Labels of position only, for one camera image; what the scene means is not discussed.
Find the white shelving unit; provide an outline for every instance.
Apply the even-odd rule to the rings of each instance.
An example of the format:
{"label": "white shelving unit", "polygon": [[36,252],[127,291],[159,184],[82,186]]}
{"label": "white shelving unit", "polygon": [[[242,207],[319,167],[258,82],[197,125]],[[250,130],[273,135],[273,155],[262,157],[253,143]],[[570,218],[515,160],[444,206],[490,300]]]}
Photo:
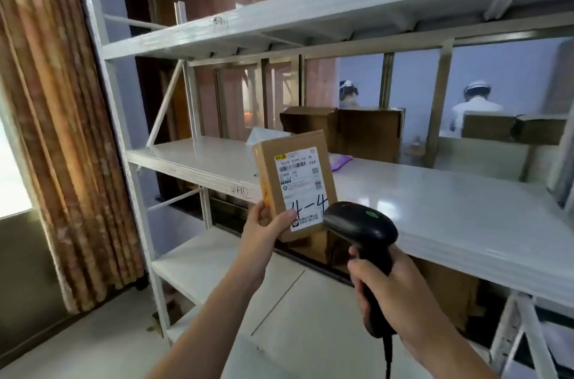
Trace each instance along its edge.
{"label": "white shelving unit", "polygon": [[[191,22],[177,3],[174,27],[105,15],[99,0],[86,0],[86,6],[161,325],[172,342],[225,275],[238,247],[237,237],[212,226],[207,191],[249,202],[261,198],[251,150],[242,142],[201,136],[194,66],[469,45],[476,36],[527,39],[543,28],[574,27],[574,0],[268,0]],[[153,31],[110,43],[106,19]],[[128,56],[179,60],[144,148],[129,145],[115,77],[113,60]],[[154,145],[181,71],[194,139]],[[200,186],[168,203],[199,193],[205,232],[162,257],[155,256],[147,212],[168,203],[145,207],[141,167]],[[362,159],[334,177],[340,200],[393,219],[406,252],[513,289],[490,350],[492,368],[499,374],[508,368],[526,333],[537,371],[556,378],[534,304],[543,297],[574,307],[574,231],[544,189]],[[162,279],[198,305],[173,327]],[[363,330],[351,289],[274,254],[228,361],[240,367],[226,368],[224,376],[253,365],[259,367],[248,370],[250,377],[269,377],[271,370],[278,377],[379,377],[377,344]],[[410,366],[407,354],[399,352],[398,362]],[[350,364],[338,364],[344,359],[363,361],[347,371]]]}

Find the barcode scanner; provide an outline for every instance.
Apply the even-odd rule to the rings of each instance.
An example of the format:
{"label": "barcode scanner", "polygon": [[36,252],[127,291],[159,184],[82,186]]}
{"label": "barcode scanner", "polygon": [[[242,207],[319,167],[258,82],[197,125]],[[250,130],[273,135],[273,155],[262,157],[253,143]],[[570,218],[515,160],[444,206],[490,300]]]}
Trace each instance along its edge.
{"label": "barcode scanner", "polygon": [[[391,273],[393,260],[389,246],[397,241],[398,231],[393,221],[383,213],[352,202],[337,202],[325,210],[323,223],[329,231],[354,244],[358,258],[369,260],[387,276]],[[396,332],[384,318],[375,295],[365,284],[363,293],[371,307],[364,325],[371,336],[383,339],[387,377],[390,377],[393,358],[391,337]]]}

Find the forearm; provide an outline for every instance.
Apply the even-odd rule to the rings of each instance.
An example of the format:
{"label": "forearm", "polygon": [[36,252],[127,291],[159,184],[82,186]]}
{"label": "forearm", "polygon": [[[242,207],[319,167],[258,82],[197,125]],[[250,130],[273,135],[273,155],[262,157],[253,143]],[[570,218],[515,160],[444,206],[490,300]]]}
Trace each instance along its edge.
{"label": "forearm", "polygon": [[437,337],[421,360],[434,379],[497,379],[468,341],[453,331]]}
{"label": "forearm", "polygon": [[219,378],[253,292],[232,267],[148,379]]}

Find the hand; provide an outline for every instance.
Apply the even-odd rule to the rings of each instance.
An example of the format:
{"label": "hand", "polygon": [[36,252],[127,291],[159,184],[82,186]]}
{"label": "hand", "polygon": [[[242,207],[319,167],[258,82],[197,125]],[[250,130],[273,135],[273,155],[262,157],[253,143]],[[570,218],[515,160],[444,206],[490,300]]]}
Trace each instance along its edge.
{"label": "hand", "polygon": [[[407,350],[426,366],[433,351],[442,342],[456,338],[458,333],[413,261],[395,245],[389,251],[393,259],[389,276],[365,259],[355,258],[348,262],[359,309],[363,319],[369,317],[370,305],[363,295],[363,284],[366,284]],[[349,253],[352,257],[357,256],[355,246],[351,246]]]}
{"label": "hand", "polygon": [[239,253],[234,268],[248,279],[255,292],[265,277],[265,267],[271,259],[275,240],[279,234],[291,226],[297,218],[294,209],[283,211],[272,221],[269,209],[260,201],[249,212],[248,220],[243,227],[239,242]]}

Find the person's left hand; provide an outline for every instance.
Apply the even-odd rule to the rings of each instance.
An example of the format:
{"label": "person's left hand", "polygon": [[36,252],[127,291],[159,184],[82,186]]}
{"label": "person's left hand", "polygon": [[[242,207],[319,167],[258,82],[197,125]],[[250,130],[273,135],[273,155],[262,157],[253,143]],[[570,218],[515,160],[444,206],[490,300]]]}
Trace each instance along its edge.
{"label": "person's left hand", "polygon": [[269,209],[260,201],[249,212],[248,220],[243,228],[239,242],[239,253],[235,268],[243,277],[248,278],[254,291],[257,290],[265,277],[265,267],[271,259],[275,240],[297,218],[294,209],[283,211],[272,221]]}

